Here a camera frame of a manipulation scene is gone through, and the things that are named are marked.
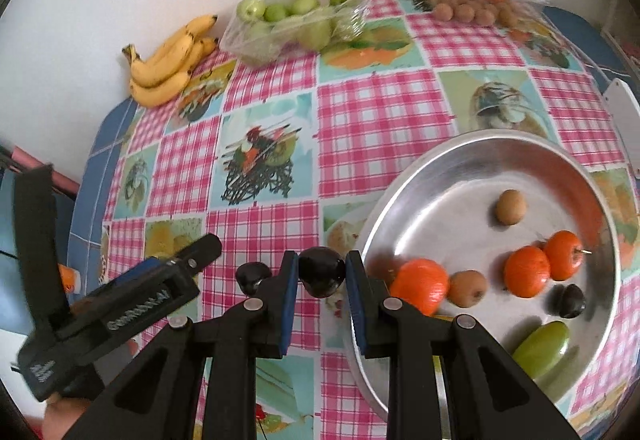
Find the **person's hand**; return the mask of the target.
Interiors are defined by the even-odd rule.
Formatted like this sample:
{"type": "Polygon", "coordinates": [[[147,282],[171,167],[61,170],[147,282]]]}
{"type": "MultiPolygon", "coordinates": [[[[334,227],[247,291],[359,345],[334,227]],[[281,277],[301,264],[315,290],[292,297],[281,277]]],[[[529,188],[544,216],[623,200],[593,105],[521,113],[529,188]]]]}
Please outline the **person's hand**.
{"type": "Polygon", "coordinates": [[[87,411],[91,401],[82,398],[63,398],[55,392],[47,400],[41,426],[43,440],[61,440],[87,411]]]}

